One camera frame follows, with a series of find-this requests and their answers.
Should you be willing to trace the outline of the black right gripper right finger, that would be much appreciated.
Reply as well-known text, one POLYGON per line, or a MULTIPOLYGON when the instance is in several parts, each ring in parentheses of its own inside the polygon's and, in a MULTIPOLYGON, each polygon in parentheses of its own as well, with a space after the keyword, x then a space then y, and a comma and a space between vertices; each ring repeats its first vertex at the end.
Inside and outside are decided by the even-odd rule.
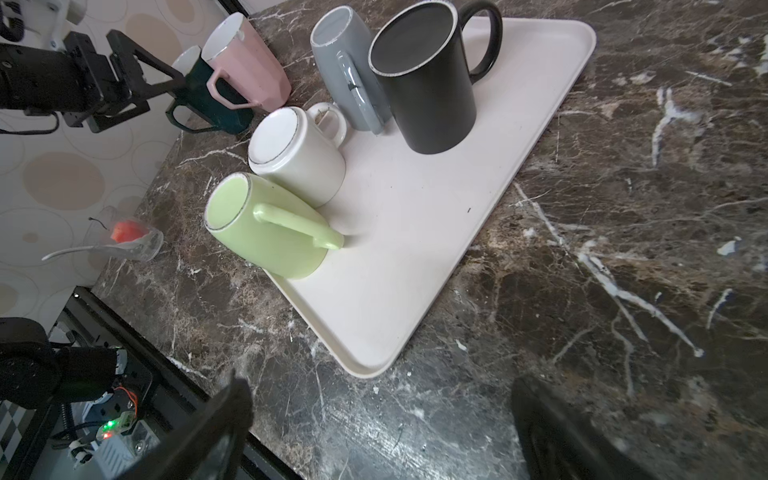
POLYGON ((511 410, 532 479, 651 479, 542 381, 514 380, 511 410))

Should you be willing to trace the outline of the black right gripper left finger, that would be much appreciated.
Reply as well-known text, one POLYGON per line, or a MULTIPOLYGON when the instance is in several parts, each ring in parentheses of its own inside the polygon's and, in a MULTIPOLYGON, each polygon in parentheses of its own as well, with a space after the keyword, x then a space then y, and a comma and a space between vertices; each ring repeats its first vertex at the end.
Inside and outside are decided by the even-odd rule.
POLYGON ((253 419, 248 382, 236 375, 161 443, 121 473, 121 479, 234 479, 253 419))

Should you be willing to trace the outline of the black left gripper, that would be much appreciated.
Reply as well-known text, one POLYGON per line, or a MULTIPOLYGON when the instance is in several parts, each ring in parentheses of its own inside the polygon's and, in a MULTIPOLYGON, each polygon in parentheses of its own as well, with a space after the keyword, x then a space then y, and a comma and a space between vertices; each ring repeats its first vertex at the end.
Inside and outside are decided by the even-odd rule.
POLYGON ((186 86, 185 76, 125 33, 110 30, 112 49, 98 53, 86 34, 71 32, 65 50, 1 46, 1 108, 49 116, 67 126, 103 132, 150 111, 148 99, 186 86), (149 83, 143 65, 167 80, 149 83))

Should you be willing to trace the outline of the dark green faceted mug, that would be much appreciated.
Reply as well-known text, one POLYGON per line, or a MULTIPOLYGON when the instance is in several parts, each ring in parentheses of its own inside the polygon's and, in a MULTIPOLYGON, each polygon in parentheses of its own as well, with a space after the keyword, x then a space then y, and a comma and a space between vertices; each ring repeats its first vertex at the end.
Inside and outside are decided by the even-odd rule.
POLYGON ((231 110, 211 96, 207 81, 214 70, 202 59, 198 45, 179 55, 172 67, 184 76, 186 82, 184 88, 171 93, 174 100, 165 114, 172 125, 190 134, 223 131, 238 135, 248 129, 254 118, 252 109, 231 110), (187 127, 175 117, 175 110, 179 107, 188 108, 208 126, 200 129, 187 127))

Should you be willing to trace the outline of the pink faceted mug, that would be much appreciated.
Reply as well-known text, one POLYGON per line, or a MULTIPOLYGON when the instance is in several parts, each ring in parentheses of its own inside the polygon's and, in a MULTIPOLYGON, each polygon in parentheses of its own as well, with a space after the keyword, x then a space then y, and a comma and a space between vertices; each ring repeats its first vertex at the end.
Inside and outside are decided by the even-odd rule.
POLYGON ((201 58, 213 69, 206 81, 209 94, 230 110, 259 108, 273 112, 289 99, 291 84, 282 65, 239 12, 229 15, 210 34, 201 58), (245 101, 234 103, 225 98, 217 87, 220 80, 245 101))

